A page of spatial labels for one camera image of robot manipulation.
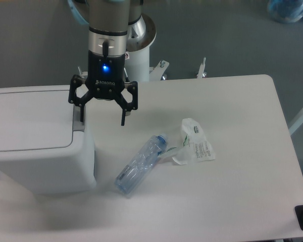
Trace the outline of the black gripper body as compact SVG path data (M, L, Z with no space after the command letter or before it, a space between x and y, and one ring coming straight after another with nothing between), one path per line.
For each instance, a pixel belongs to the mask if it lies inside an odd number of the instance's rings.
M103 56L88 52L87 89L96 99L115 100L124 90L125 55Z

